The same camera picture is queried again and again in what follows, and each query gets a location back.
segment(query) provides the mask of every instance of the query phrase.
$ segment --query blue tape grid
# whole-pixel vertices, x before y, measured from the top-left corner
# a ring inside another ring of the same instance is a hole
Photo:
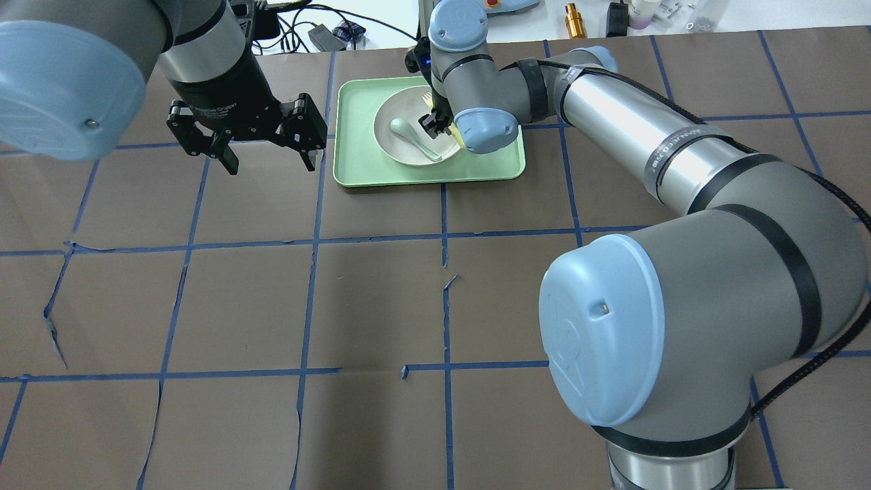
[[[329,75],[327,77],[327,103],[324,106],[324,120],[329,121],[330,111],[332,110],[333,103],[333,80],[335,74],[335,52],[330,55],[329,59]],[[314,280],[317,276],[318,269],[318,250],[321,244],[321,217],[323,214],[323,200],[324,200],[324,179],[325,179],[325,168],[327,166],[327,152],[324,152],[322,160],[321,160],[321,173],[318,176],[318,203],[317,208],[314,213],[314,232],[312,235],[312,268],[311,273],[308,277],[308,297],[306,300],[306,323],[305,329],[303,330],[302,336],[302,357],[300,360],[300,367],[302,369],[308,368],[308,343],[311,339],[312,334],[312,311],[314,310]],[[300,384],[296,395],[296,413],[299,418],[300,430],[299,437],[297,440],[298,451],[296,452],[296,461],[294,462],[294,476],[290,480],[290,490],[296,489],[296,482],[298,477],[297,470],[299,469],[300,462],[300,453],[302,452],[302,447],[300,446],[300,442],[302,441],[302,414],[304,408],[304,400],[306,396],[306,373],[304,372],[300,376]]]
[[[871,33],[871,26],[868,26],[868,31]],[[818,174],[822,175],[822,171],[820,169],[819,163],[814,155],[813,148],[811,147],[807,136],[804,133],[804,129],[801,126],[800,119],[804,118],[827,118],[827,117],[841,117],[841,116],[865,116],[871,115],[871,111],[846,111],[846,112],[796,112],[792,103],[792,100],[789,98],[789,94],[787,92],[786,86],[783,82],[783,79],[780,76],[780,71],[773,59],[773,55],[768,47],[766,38],[764,33],[759,32],[760,42],[762,47],[766,53],[768,61],[772,67],[774,75],[778,81],[778,85],[780,87],[781,93],[784,96],[785,101],[787,102],[787,108],[789,113],[787,114],[769,114],[769,115],[746,115],[746,116],[712,116],[705,117],[706,121],[721,121],[721,120],[750,120],[750,119],[792,119],[796,125],[797,130],[799,131],[802,143],[804,144],[808,155],[811,158],[811,161],[814,164],[814,168]],[[669,83],[668,75],[665,69],[665,65],[663,63],[661,54],[659,52],[659,48],[657,45],[657,41],[655,37],[650,37],[652,49],[654,56],[657,60],[658,68],[660,70],[660,74],[662,76],[666,96],[674,100],[671,84]],[[547,41],[544,41],[544,51],[545,56],[550,55],[550,46]],[[330,59],[330,72],[329,72],[329,80],[327,87],[327,105],[325,112],[327,117],[329,115],[329,111],[331,109],[331,98],[332,98],[332,88],[333,88],[333,75],[334,75],[334,64],[335,64],[335,54]],[[572,185],[571,180],[571,166],[569,164],[569,154],[566,145],[565,138],[565,129],[570,127],[565,121],[559,120],[556,124],[531,124],[523,127],[524,130],[547,130],[547,129],[557,129],[559,131],[560,136],[560,144],[563,153],[564,160],[564,171],[566,178],[566,186],[569,193],[569,201],[572,212],[572,219],[574,223],[573,228],[555,228],[555,229],[530,229],[530,230],[514,230],[514,231],[502,231],[502,230],[494,230],[487,231],[482,233],[450,233],[448,230],[448,219],[447,219],[447,187],[442,184],[440,188],[440,197],[441,197],[441,214],[442,214],[442,232],[440,234],[429,234],[429,235],[388,235],[388,236],[360,236],[360,237],[344,237],[344,238],[333,238],[333,239],[321,239],[320,238],[320,226],[321,226],[321,210],[322,210],[322,200],[323,200],[323,187],[325,180],[325,167],[324,162],[321,163],[321,171],[319,175],[319,183],[318,183],[318,204],[317,204],[317,212],[315,216],[315,224],[314,224],[314,237],[312,240],[295,240],[290,242],[228,242],[228,243],[201,243],[194,244],[193,236],[196,231],[196,224],[199,218],[199,208],[202,202],[202,195],[204,192],[205,184],[206,184],[206,176],[209,168],[208,160],[204,164],[203,168],[203,177],[200,181],[200,189],[197,199],[197,205],[194,211],[194,217],[192,218],[192,226],[189,235],[189,240],[186,245],[178,245],[178,246],[170,246],[170,247],[156,247],[156,248],[111,248],[111,249],[94,249],[87,248],[82,245],[76,243],[68,244],[67,249],[52,249],[52,250],[21,250],[21,251],[5,251],[0,252],[0,257],[17,257],[17,256],[36,256],[36,255],[62,255],[64,257],[64,266],[61,269],[61,273],[58,276],[58,281],[56,284],[56,288],[54,293],[52,294],[49,305],[46,308],[46,312],[51,312],[51,306],[53,305],[54,298],[57,295],[57,290],[60,288],[60,284],[63,281],[64,272],[66,271],[67,266],[69,265],[70,259],[73,255],[78,254],[113,254],[113,253],[158,253],[158,252],[176,252],[176,251],[185,251],[186,258],[185,264],[183,266],[183,270],[181,276],[179,278],[179,288],[177,292],[177,302],[173,309],[172,320],[170,331],[167,334],[166,347],[164,360],[161,365],[161,371],[156,373],[126,373],[126,374],[91,374],[91,375],[59,375],[59,376],[29,376],[23,375],[19,377],[13,378],[0,378],[0,384],[9,384],[9,383],[19,383],[19,391],[17,394],[16,402],[13,407],[13,412],[10,416],[9,423],[6,427],[6,431],[3,436],[3,443],[0,446],[0,462],[3,460],[3,456],[5,455],[5,450],[9,444],[9,440],[11,434],[13,433],[15,421],[17,418],[17,414],[20,410],[21,403],[24,399],[24,394],[26,392],[26,387],[29,383],[44,383],[44,382],[75,382],[75,381],[93,381],[93,380],[123,380],[123,379],[155,379],[159,381],[159,386],[162,391],[163,382],[166,379],[185,379],[185,378],[256,378],[256,377],[268,377],[268,376],[298,376],[300,377],[300,388],[298,392],[297,398],[297,411],[300,417],[300,433],[301,433],[301,421],[302,421],[302,408],[304,405],[304,396],[305,396],[305,378],[308,375],[332,375],[340,372],[339,368],[308,368],[307,367],[307,354],[308,354],[308,342],[311,335],[311,314],[312,314],[312,306],[314,303],[314,281],[317,270],[317,255],[318,255],[318,246],[321,243],[358,243],[358,242],[391,242],[391,241],[409,241],[409,240],[441,240],[442,241],[442,265],[445,267],[448,263],[448,244],[449,239],[451,238],[472,238],[472,237],[481,237],[481,236],[516,236],[516,235],[569,235],[574,234],[577,239],[577,244],[581,245],[581,236],[583,233],[614,233],[614,232],[631,232],[637,229],[644,228],[644,226],[630,226],[630,227],[582,227],[581,219],[578,216],[577,206],[575,202],[575,191]],[[328,135],[330,139],[334,139],[334,135]],[[134,150],[134,149],[143,149],[143,148],[159,148],[159,147],[169,147],[169,146],[178,146],[178,143],[156,143],[156,144],[141,144],[141,145],[123,145],[119,146],[118,150]],[[0,156],[16,156],[16,155],[25,155],[25,152],[21,152],[18,150],[12,151],[2,151],[0,152]],[[96,178],[98,171],[99,161],[95,161],[93,167],[91,168],[91,175],[89,177],[87,186],[84,191],[83,199],[79,206],[79,210],[76,216],[75,223],[73,225],[73,231],[78,230],[78,225],[81,222],[82,216],[84,215],[84,210],[87,204],[88,196],[90,195],[91,187]],[[193,250],[196,249],[212,249],[212,248],[240,248],[240,247],[279,247],[279,246],[312,246],[313,248],[313,260],[312,260],[312,269],[309,277],[309,291],[307,298],[307,311],[306,311],[306,325],[305,325],[305,333],[303,339],[303,352],[302,352],[302,363],[300,365],[300,369],[289,369],[289,370],[259,370],[259,371],[202,371],[202,372],[168,372],[167,365],[168,359],[170,357],[172,351],[172,338],[174,336],[175,324],[178,320],[178,308],[180,304],[181,297],[184,292],[184,282],[186,278],[186,270],[187,266],[190,263],[190,255]],[[869,293],[871,293],[871,284],[869,284]],[[480,362],[480,363],[452,363],[450,360],[450,334],[449,334],[449,288],[446,288],[443,291],[443,308],[444,308],[444,328],[445,328],[445,362],[443,364],[409,364],[405,368],[405,372],[409,371],[444,371],[445,372],[445,408],[446,408],[446,440],[447,440],[447,448],[446,455],[448,459],[448,481],[447,487],[448,489],[452,489],[454,486],[454,471],[453,471],[453,427],[452,427],[452,404],[451,404],[451,387],[450,387],[450,373],[452,371],[458,370],[483,370],[483,369],[519,369],[519,368],[542,368],[547,366],[547,361],[517,361],[517,362]],[[805,355],[805,357],[811,357],[813,353],[809,353]],[[871,357],[871,350],[846,350],[838,355],[838,357]],[[759,394],[755,385],[755,382],[752,383],[753,389],[753,398],[754,400],[759,399]],[[760,416],[760,428],[763,433],[763,437],[766,441],[766,450],[768,451],[769,459],[771,462],[771,467],[773,471],[774,478],[777,482],[777,485],[780,487],[784,486],[783,479],[780,475],[780,468],[777,464],[777,456],[771,441],[770,433],[767,429],[767,423],[765,421],[765,416]],[[146,466],[143,468],[142,477],[140,477],[140,482],[138,483],[138,488],[141,488],[142,482],[144,481]],[[296,488],[296,472],[294,471],[294,479],[291,482],[291,489]]]

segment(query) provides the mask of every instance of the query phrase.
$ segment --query spoon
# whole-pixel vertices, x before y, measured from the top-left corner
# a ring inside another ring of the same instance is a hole
[[[411,127],[407,120],[402,118],[395,118],[390,120],[390,131],[393,132],[396,136],[399,136],[403,140],[406,140],[408,143],[416,147],[421,151],[424,155],[427,156],[428,159],[433,161],[441,161],[442,156],[431,149],[429,149],[426,145],[424,145],[421,140],[417,137],[417,133],[415,133],[415,129]]]

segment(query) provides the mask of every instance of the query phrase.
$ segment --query black band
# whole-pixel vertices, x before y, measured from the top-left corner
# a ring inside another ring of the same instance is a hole
[[[593,430],[610,442],[633,453],[659,456],[661,458],[686,458],[700,454],[712,453],[722,449],[736,440],[750,425],[750,406],[741,418],[723,432],[695,440],[662,441],[642,439],[623,433],[611,427],[594,425]]]
[[[795,291],[799,294],[801,306],[801,337],[793,358],[804,355],[816,343],[822,323],[820,290],[807,259],[786,230],[781,228],[771,216],[740,204],[726,204],[714,209],[734,214],[756,228],[771,243],[783,264],[787,266],[795,284]]]
[[[707,208],[714,196],[716,196],[719,191],[723,190],[723,187],[728,185],[728,183],[735,177],[738,177],[753,167],[773,161],[780,161],[780,159],[767,153],[756,153],[753,155],[747,155],[740,160],[735,160],[717,172],[717,174],[713,176],[713,179],[709,180],[708,183],[702,187],[702,190],[699,191],[696,198],[692,200],[692,205],[690,205],[690,209],[686,213],[692,214]]]
[[[164,40],[164,46],[160,50],[160,52],[167,52],[170,48],[172,48],[172,41],[174,39],[172,35],[172,21],[164,10],[164,6],[157,2],[157,0],[151,0],[154,8],[158,10],[158,14],[160,14],[160,20],[164,23],[164,28],[166,29],[166,36]]]
[[[205,21],[200,27],[194,29],[193,31],[186,32],[181,36],[175,37],[175,45],[184,44],[190,41],[193,41],[197,37],[206,34],[208,31],[212,30],[212,27],[218,25],[220,19],[224,16],[224,12],[226,10],[226,1],[221,0],[218,9],[215,13],[212,14],[211,17],[207,21]]]
[[[694,138],[688,138],[684,141],[681,141],[679,144],[677,144],[672,149],[672,154],[669,155],[669,157],[667,159],[665,159],[665,161],[662,162],[662,164],[659,166],[659,173],[657,175],[656,182],[655,182],[654,187],[653,187],[653,190],[655,192],[654,197],[656,197],[657,201],[662,202],[662,199],[659,197],[659,186],[662,185],[662,180],[665,177],[665,171],[668,170],[668,167],[672,164],[672,160],[674,160],[675,157],[680,155],[680,152],[684,151],[688,146],[695,143],[696,141],[704,140],[705,138],[717,138],[718,140],[723,140],[726,143],[729,143],[730,145],[734,142],[734,140],[731,136],[725,136],[723,134],[713,133],[713,134],[700,134],[699,136],[696,136]]]
[[[482,53],[473,54],[471,56],[467,56],[466,58],[457,59],[454,63],[451,63],[449,67],[445,68],[445,70],[442,72],[442,77],[439,78],[439,81],[441,82],[447,79],[448,73],[451,73],[455,68],[459,67],[460,65],[464,65],[469,61],[476,61],[478,59],[488,59],[490,61],[493,61],[493,57],[491,57],[489,54]]]
[[[547,115],[547,86],[538,60],[526,58],[517,61],[517,69],[526,81],[526,90],[530,94],[530,119],[538,121]]]

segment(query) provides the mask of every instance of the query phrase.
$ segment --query white bowl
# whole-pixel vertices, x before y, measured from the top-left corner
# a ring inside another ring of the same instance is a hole
[[[417,123],[423,114],[429,114],[429,106],[423,102],[423,94],[427,92],[429,92],[428,85],[401,90],[391,95],[390,99],[385,100],[375,115],[373,130],[378,146],[393,160],[412,167],[425,167],[442,163],[460,151],[460,145],[457,144],[453,136],[439,134],[433,140]],[[440,154],[442,159],[439,161],[430,160],[414,145],[393,134],[390,131],[390,121],[394,118],[407,120],[423,145]]]

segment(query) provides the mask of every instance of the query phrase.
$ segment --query wire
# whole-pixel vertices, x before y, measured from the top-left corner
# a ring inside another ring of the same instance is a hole
[[[291,31],[295,31],[295,30],[296,30],[296,26],[298,25],[298,23],[297,23],[297,18],[299,18],[300,14],[301,14],[302,11],[305,10],[305,9],[311,9],[311,10],[327,10],[327,11],[334,12],[336,15],[338,15],[339,17],[341,17],[342,22],[344,22],[345,25],[346,25],[349,29],[350,29],[350,27],[351,27],[351,23],[348,21],[348,18],[345,17],[345,15],[342,13],[344,10],[334,9],[333,7],[330,7],[330,6],[327,6],[327,5],[321,5],[321,4],[319,4],[319,3],[311,3],[311,4],[309,4],[309,5],[306,5],[306,6],[304,6],[304,7],[301,7],[300,9],[298,9],[298,10],[296,11],[296,14],[294,14],[294,22],[293,22],[293,25],[291,26]],[[356,40],[355,38],[353,38],[353,37],[351,37],[351,45],[354,47],[354,50],[356,51],[356,49],[357,49],[357,40]]]
[[[334,14],[336,14],[337,16],[339,16],[341,18],[342,22],[349,29],[351,26],[351,22],[348,20],[348,17],[346,17],[346,16],[358,17],[361,19],[365,19],[365,20],[374,22],[376,24],[383,25],[384,27],[387,27],[387,28],[392,29],[396,32],[399,32],[403,36],[406,36],[413,41],[417,41],[417,39],[419,38],[416,36],[412,36],[411,34],[408,34],[406,31],[403,31],[402,29],[400,29],[394,25],[388,24],[388,23],[383,22],[381,20],[378,20],[376,18],[364,16],[362,14],[357,14],[354,12],[350,12],[348,10],[336,9],[336,8],[330,7],[329,5],[323,5],[320,3],[312,3],[312,0],[300,0],[299,2],[284,3],[284,4],[277,5],[277,6],[273,6],[271,8],[268,7],[265,3],[258,3],[258,9],[259,10],[274,10],[278,13],[286,13],[286,12],[296,10],[296,12],[294,13],[294,19],[291,23],[288,23],[287,20],[285,20],[283,17],[277,16],[279,21],[283,25],[279,26],[280,30],[281,30],[281,35],[278,37],[278,39],[274,43],[267,45],[267,46],[264,46],[260,42],[257,42],[257,41],[252,43],[253,47],[256,47],[259,50],[261,55],[263,54],[263,50],[268,50],[268,49],[274,48],[275,46],[278,46],[278,45],[280,45],[282,53],[295,53],[300,49],[300,47],[305,49],[306,52],[311,52],[311,50],[308,49],[308,46],[306,45],[306,43],[302,40],[302,36],[300,36],[299,32],[297,31],[297,27],[299,27],[301,25],[309,24],[309,25],[312,25],[313,27],[317,27],[317,25],[318,25],[318,24],[315,24],[314,22],[311,22],[311,21],[299,20],[300,14],[302,13],[302,11],[304,11],[306,9],[325,10],[325,11],[333,12]],[[355,50],[357,49],[357,40],[355,38],[351,39],[351,45],[352,45],[353,49],[355,49]]]
[[[392,29],[392,30],[394,30],[394,31],[396,31],[396,32],[399,32],[400,34],[402,34],[402,35],[404,35],[404,36],[410,38],[412,41],[416,41],[416,40],[418,39],[418,37],[414,37],[414,36],[412,36],[411,34],[408,34],[406,31],[403,31],[402,29],[396,27],[395,25],[390,25],[390,24],[388,24],[388,23],[386,23],[386,22],[382,22],[382,21],[380,21],[380,20],[378,20],[378,19],[376,19],[376,18],[366,17],[366,16],[363,16],[363,15],[360,15],[360,14],[355,14],[355,13],[353,13],[353,12],[349,12],[349,11],[347,11],[347,10],[333,9],[332,7],[327,7],[326,9],[316,8],[316,7],[321,7],[321,6],[326,7],[326,5],[318,5],[318,4],[314,4],[314,5],[309,5],[308,8],[312,8],[312,9],[315,9],[315,10],[335,10],[336,12],[341,12],[341,13],[345,14],[346,16],[358,17],[358,18],[362,18],[362,19],[370,20],[370,21],[372,21],[372,22],[374,22],[374,23],[376,23],[376,24],[381,24],[381,25],[383,25],[384,27],[388,27],[389,29]]]

